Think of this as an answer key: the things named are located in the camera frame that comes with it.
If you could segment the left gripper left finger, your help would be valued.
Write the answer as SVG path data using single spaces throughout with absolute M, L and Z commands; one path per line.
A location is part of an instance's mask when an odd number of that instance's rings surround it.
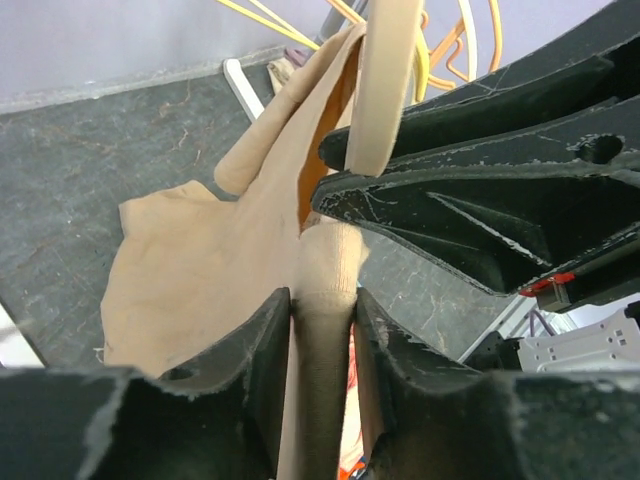
M 290 293 L 149 378 L 132 368 L 1 373 L 5 479 L 272 479 L 276 475 Z

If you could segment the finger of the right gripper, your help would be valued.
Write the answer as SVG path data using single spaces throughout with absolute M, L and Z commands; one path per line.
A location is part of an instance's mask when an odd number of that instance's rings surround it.
M 318 184 L 312 204 L 509 295 L 639 236 L 639 167 L 341 173 Z
M 390 170 L 636 170 L 639 4 L 405 109 Z

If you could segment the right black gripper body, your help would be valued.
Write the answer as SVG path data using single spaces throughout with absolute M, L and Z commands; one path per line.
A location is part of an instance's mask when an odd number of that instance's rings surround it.
M 639 292 L 639 236 L 571 272 L 557 273 L 520 292 L 539 309 L 567 313 L 585 305 L 604 306 Z

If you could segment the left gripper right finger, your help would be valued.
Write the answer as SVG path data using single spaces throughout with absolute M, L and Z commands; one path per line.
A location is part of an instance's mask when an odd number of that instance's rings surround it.
M 635 372 L 479 372 L 365 289 L 354 310 L 368 479 L 635 479 Z

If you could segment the beige t shirt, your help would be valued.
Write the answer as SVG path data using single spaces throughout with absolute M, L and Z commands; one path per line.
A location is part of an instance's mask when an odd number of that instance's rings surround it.
M 123 241 L 101 302 L 109 366 L 159 377 L 239 327 L 277 288 L 296 306 L 281 479 L 334 479 L 357 277 L 354 226 L 315 215 L 319 142 L 350 120 L 363 25 L 334 35 L 297 70 L 214 171 L 124 202 Z

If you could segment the beige hanger of beige shirt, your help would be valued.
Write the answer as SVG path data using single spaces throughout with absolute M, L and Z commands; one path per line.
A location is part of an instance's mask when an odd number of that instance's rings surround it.
M 395 145 L 410 81 L 423 3 L 373 1 L 366 25 L 345 168 L 379 176 Z

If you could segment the yellow hanger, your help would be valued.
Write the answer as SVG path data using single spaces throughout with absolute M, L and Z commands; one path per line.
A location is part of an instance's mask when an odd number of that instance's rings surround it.
M 229 1 L 218 0 L 218 3 L 252 19 L 253 21 L 268 27 L 271 30 L 278 32 L 279 34 L 294 40 L 295 42 L 302 44 L 306 47 L 310 47 L 312 50 L 318 50 L 319 45 L 310 40 L 300 31 L 298 31 L 291 24 L 286 22 L 283 18 L 278 16 L 275 12 L 267 8 L 260 1 L 251 1 L 251 4 L 257 7 L 261 12 L 267 15 L 266 18 L 258 15 L 257 13 L 242 7 L 241 5 Z M 348 20 L 351 24 L 364 23 L 365 20 L 358 14 L 352 7 L 348 6 L 345 1 L 342 0 L 329 0 L 328 3 L 337 9 L 338 13 Z M 423 29 L 428 23 L 428 15 L 424 9 L 420 12 L 420 26 L 418 27 L 418 36 L 416 40 L 414 62 L 413 62 L 413 75 L 414 75 L 414 87 L 412 93 L 412 101 L 414 103 L 422 101 L 426 96 L 428 87 L 428 80 L 430 76 L 430 57 L 428 53 L 428 47 L 423 35 Z

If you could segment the pink t shirt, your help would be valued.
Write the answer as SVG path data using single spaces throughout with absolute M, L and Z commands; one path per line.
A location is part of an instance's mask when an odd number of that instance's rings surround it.
M 354 332 L 349 337 L 349 366 L 339 468 L 350 469 L 364 457 Z

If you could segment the orange t shirt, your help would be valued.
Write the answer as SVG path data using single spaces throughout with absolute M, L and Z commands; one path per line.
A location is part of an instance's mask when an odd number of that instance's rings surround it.
M 358 480 L 366 471 L 366 464 L 362 461 L 354 464 L 350 469 L 340 467 L 338 470 L 338 480 Z

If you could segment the white hanger of grey shirt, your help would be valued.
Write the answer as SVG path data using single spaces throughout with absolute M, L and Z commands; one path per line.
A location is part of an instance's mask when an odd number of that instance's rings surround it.
M 461 80 L 469 82 L 475 80 L 478 73 L 478 45 L 475 21 L 469 1 L 459 0 L 458 6 L 461 12 L 460 20 L 445 39 L 434 50 L 430 51 L 430 60 L 432 65 L 436 65 L 444 57 L 444 54 L 452 46 L 455 46 L 454 52 L 446 61 L 446 67 Z M 467 73 L 459 71 L 453 65 L 454 59 L 460 54 L 464 46 L 467 46 Z

